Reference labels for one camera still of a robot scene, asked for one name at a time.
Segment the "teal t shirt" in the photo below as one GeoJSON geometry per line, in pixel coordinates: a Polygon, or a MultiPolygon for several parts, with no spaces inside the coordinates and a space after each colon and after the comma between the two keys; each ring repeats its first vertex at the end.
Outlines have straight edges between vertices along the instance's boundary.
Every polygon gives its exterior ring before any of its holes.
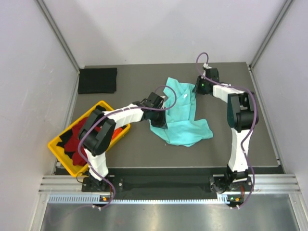
{"type": "Polygon", "coordinates": [[[191,83],[181,83],[171,77],[167,79],[163,90],[167,97],[165,107],[170,107],[175,100],[177,102],[165,111],[167,129],[150,126],[150,130],[167,144],[191,147],[201,140],[213,138],[207,120],[195,119],[197,103],[193,88],[191,83]]]}

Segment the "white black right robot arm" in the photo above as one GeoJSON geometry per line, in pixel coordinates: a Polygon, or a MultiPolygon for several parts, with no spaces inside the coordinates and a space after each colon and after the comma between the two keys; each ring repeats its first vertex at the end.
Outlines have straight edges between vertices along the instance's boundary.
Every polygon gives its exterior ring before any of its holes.
{"type": "Polygon", "coordinates": [[[219,81],[216,68],[204,67],[193,92],[211,95],[227,104],[227,123],[231,128],[231,156],[225,174],[225,186],[237,190],[248,179],[248,150],[250,138],[258,123],[255,95],[249,90],[219,81]]]}

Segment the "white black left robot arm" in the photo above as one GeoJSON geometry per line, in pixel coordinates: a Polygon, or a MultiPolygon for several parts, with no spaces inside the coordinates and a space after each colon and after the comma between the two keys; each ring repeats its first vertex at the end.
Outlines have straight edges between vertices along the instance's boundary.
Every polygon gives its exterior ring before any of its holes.
{"type": "Polygon", "coordinates": [[[109,186],[105,153],[116,129],[149,120],[153,127],[167,129],[164,98],[151,92],[148,98],[113,111],[95,108],[80,129],[77,151],[88,163],[92,185],[99,191],[109,186]]]}

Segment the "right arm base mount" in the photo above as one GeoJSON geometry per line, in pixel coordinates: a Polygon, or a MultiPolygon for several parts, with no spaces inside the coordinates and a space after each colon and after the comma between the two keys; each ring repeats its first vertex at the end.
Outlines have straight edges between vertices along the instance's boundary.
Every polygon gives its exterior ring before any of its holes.
{"type": "Polygon", "coordinates": [[[231,182],[224,175],[213,175],[209,177],[210,189],[215,193],[239,192],[242,186],[244,191],[248,192],[252,188],[252,183],[250,176],[234,182],[231,182]]]}

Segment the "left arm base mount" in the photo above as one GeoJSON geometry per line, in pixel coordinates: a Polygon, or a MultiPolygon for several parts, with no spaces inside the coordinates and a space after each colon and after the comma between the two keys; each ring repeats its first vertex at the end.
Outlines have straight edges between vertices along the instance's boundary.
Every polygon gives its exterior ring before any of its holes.
{"type": "Polygon", "coordinates": [[[86,193],[97,192],[113,192],[113,189],[109,183],[104,180],[97,180],[90,175],[88,171],[85,173],[79,173],[76,177],[78,183],[81,183],[81,191],[86,193]]]}

